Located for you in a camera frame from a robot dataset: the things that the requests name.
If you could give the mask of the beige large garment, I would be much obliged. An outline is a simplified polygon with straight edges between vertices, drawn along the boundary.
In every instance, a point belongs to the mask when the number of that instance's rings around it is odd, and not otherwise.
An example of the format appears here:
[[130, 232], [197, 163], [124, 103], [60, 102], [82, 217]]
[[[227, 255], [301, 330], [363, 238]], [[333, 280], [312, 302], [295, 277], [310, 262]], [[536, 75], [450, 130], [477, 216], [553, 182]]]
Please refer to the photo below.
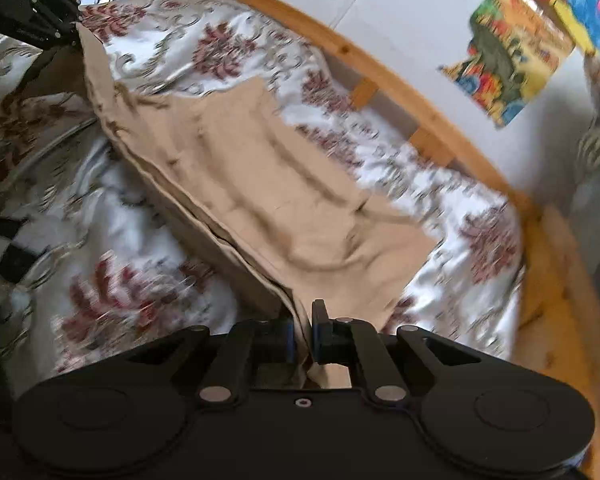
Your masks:
[[309, 378], [344, 386], [341, 366], [314, 360], [312, 302], [384, 326], [434, 240], [287, 126], [262, 79], [200, 99], [143, 96], [114, 80], [91, 32], [79, 36], [100, 124], [178, 235], [261, 311], [289, 311]]

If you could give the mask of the white floral bedspread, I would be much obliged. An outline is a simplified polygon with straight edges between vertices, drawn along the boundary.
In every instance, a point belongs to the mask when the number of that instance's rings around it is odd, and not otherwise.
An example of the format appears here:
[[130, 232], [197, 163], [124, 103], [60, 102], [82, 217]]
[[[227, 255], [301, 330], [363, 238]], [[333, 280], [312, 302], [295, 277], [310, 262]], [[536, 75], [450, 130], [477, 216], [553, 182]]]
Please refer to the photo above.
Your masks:
[[360, 112], [230, 0], [84, 6], [84, 51], [0, 35], [0, 361], [12, 393], [192, 325], [311, 304], [507, 359], [508, 199]]

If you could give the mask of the wooden bed frame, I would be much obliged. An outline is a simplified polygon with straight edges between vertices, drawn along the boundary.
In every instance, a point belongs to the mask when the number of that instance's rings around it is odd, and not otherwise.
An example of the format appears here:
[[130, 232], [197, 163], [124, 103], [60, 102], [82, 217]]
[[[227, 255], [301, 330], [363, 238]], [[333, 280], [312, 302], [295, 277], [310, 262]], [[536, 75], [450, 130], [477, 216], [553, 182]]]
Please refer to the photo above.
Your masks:
[[592, 403], [596, 430], [584, 470], [600, 479], [600, 298], [567, 221], [556, 208], [540, 208], [512, 188], [424, 96], [354, 42], [283, 1], [238, 1], [298, 32], [358, 72], [362, 79], [351, 93], [355, 107], [384, 92], [403, 108], [418, 123], [410, 140], [419, 154], [440, 166], [460, 165], [516, 205], [524, 228], [527, 272], [514, 359], [568, 382]]

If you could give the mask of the colourful wall picture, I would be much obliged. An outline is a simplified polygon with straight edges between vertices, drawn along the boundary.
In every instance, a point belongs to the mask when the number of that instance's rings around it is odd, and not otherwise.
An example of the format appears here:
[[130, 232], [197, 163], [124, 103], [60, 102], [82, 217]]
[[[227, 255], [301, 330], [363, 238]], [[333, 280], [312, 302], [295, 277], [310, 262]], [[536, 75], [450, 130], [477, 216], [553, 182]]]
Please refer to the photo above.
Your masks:
[[534, 0], [483, 0], [464, 60], [438, 71], [504, 128], [546, 86], [574, 43]]

